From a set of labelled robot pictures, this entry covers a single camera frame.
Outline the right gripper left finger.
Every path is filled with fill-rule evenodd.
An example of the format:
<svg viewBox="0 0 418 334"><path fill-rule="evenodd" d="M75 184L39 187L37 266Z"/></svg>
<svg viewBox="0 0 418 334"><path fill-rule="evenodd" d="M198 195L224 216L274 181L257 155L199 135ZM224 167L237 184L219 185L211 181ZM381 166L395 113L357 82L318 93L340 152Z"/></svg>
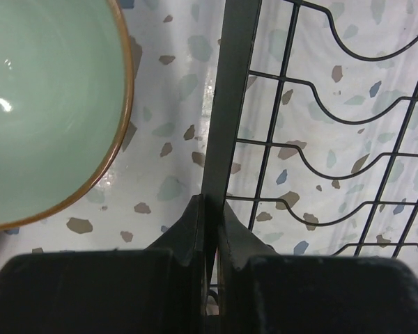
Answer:
<svg viewBox="0 0 418 334"><path fill-rule="evenodd" d="M200 333L204 203L143 250L18 255L0 270L0 333Z"/></svg>

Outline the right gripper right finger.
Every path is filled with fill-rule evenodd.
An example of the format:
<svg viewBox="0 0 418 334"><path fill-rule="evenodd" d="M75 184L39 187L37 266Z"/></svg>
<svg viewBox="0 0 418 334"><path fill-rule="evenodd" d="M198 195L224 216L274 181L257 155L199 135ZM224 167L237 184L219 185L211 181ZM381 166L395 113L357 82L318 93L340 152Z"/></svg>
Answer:
<svg viewBox="0 0 418 334"><path fill-rule="evenodd" d="M418 333L418 279L398 260L280 255L229 206L218 238L222 333Z"/></svg>

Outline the black wire dish rack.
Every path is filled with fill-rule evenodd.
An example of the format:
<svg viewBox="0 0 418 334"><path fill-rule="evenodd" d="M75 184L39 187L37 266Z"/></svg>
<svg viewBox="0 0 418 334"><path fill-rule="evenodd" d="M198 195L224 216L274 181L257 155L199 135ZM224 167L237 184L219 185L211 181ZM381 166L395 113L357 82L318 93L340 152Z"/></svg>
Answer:
<svg viewBox="0 0 418 334"><path fill-rule="evenodd" d="M285 255L387 257L418 277L418 1L263 1L217 181Z"/></svg>

